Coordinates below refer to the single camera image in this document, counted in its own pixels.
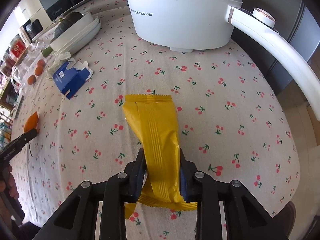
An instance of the orange fruit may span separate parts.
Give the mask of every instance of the orange fruit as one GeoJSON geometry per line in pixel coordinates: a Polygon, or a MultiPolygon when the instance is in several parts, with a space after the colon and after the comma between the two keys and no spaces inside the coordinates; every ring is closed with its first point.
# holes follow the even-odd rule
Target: orange fruit
{"type": "Polygon", "coordinates": [[[44,62],[43,59],[38,60],[37,66],[42,66],[42,67],[44,67],[44,65],[45,65],[45,62],[44,62]]]}
{"type": "Polygon", "coordinates": [[[36,82],[36,76],[35,75],[31,75],[30,77],[28,77],[28,85],[32,85],[33,83],[36,82]]]}
{"type": "Polygon", "coordinates": [[[30,131],[31,129],[36,128],[36,127],[37,127],[37,124],[38,124],[38,120],[39,120],[38,113],[37,113],[37,111],[35,111],[35,112],[33,113],[33,115],[30,116],[30,117],[28,118],[28,120],[26,121],[26,123],[24,124],[23,131],[24,131],[24,132],[28,132],[28,131],[30,131]]]}
{"type": "Polygon", "coordinates": [[[36,75],[36,76],[40,76],[40,75],[42,74],[42,72],[43,72],[43,67],[40,66],[40,65],[38,65],[38,66],[36,67],[36,69],[35,69],[35,75],[36,75]]]}

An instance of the green pumpkin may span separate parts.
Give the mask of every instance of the green pumpkin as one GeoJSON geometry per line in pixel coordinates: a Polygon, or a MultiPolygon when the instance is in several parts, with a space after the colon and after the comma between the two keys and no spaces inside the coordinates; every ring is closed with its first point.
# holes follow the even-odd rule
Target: green pumpkin
{"type": "Polygon", "coordinates": [[[69,29],[73,24],[75,24],[82,17],[83,17],[82,13],[79,13],[79,12],[69,13],[55,29],[54,39],[58,38],[61,34],[63,34],[67,29],[69,29]]]}

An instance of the black string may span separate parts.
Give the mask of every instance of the black string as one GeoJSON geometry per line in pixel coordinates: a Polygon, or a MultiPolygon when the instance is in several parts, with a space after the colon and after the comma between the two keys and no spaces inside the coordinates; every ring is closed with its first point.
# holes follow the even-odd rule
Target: black string
{"type": "Polygon", "coordinates": [[[29,143],[29,142],[28,142],[28,145],[29,145],[29,152],[30,152],[30,155],[31,155],[31,157],[33,158],[32,153],[31,153],[30,143],[29,143]]]}

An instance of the green vegetable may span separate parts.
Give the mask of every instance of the green vegetable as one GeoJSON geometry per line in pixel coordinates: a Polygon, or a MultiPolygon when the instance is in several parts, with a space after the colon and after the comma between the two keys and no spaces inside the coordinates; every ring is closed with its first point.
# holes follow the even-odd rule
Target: green vegetable
{"type": "Polygon", "coordinates": [[[63,34],[67,29],[69,29],[73,24],[75,24],[82,17],[83,17],[82,13],[79,13],[79,12],[69,13],[55,29],[54,36],[58,38],[61,34],[63,34]]]}
{"type": "Polygon", "coordinates": [[[41,53],[42,53],[42,56],[48,57],[52,51],[53,49],[49,46],[45,48],[41,53]]]}

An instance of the beige floor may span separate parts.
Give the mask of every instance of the beige floor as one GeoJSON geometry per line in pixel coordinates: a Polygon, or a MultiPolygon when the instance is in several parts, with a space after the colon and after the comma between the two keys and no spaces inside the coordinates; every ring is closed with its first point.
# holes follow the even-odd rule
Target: beige floor
{"type": "MultiPolygon", "coordinates": [[[[310,63],[320,77],[320,49],[310,63]]],[[[300,161],[300,183],[292,198],[296,220],[290,240],[300,240],[320,208],[320,146],[307,111],[308,102],[293,81],[277,96],[293,135],[300,161]]]]}

